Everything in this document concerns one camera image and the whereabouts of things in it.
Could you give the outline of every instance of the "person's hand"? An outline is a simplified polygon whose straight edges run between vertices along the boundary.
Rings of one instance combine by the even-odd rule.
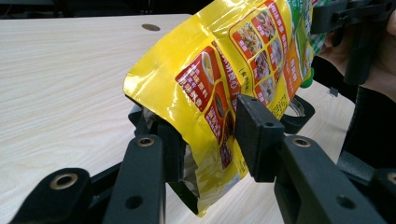
[[[322,51],[318,54],[319,57],[332,63],[341,74],[347,70],[353,32],[353,27],[346,29],[341,44],[335,48],[332,47],[333,34],[329,33]],[[396,10],[389,18],[387,31],[384,32],[379,44],[370,74],[362,86],[381,92],[396,102]]]

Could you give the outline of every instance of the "table surface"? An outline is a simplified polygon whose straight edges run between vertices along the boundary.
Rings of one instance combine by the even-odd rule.
[[[91,175],[120,162],[134,126],[122,91],[128,70],[190,15],[0,21],[0,223],[9,222],[46,175]],[[155,24],[158,32],[142,28]],[[298,94],[315,116],[299,132],[333,161],[354,105],[314,82]],[[245,177],[203,218],[168,187],[167,223],[283,223],[273,184]]]

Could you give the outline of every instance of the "light wood grain surface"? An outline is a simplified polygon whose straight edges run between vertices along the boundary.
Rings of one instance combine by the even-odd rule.
[[[46,175],[96,175],[120,162],[134,126],[122,92],[127,71],[190,15],[0,21],[0,223]],[[141,27],[151,23],[152,32]],[[317,113],[300,131],[336,161],[353,104],[318,83],[298,94]],[[273,184],[247,176],[205,217],[167,187],[167,223],[282,223]]]

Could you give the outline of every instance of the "snack bag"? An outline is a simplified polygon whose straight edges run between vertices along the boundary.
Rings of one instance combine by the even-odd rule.
[[[236,96],[280,119],[310,76],[311,1],[215,0],[153,46],[129,71],[124,93],[173,125],[188,144],[173,190],[198,216],[248,168],[233,136]]]

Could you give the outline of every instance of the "screw hole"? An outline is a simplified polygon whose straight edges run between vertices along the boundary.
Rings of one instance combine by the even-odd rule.
[[[125,201],[125,207],[128,209],[136,209],[143,203],[143,198],[140,196],[132,196]]]
[[[140,147],[149,147],[152,144],[154,144],[154,139],[152,139],[152,138],[142,138],[139,141],[137,141],[137,144]]]
[[[76,174],[57,175],[49,183],[49,186],[52,189],[67,189],[73,186],[77,182],[77,180],[78,176]]]
[[[142,27],[149,31],[160,31],[161,30],[160,27],[153,25],[153,24],[147,24],[147,23],[143,24]]]
[[[302,139],[302,138],[294,138],[292,140],[292,142],[294,143],[294,145],[298,146],[298,147],[310,147],[311,143]]]
[[[342,207],[345,207],[347,209],[353,209],[355,208],[355,204],[348,199],[346,196],[344,195],[338,195],[337,198],[335,199],[337,201],[338,204],[340,204]]]

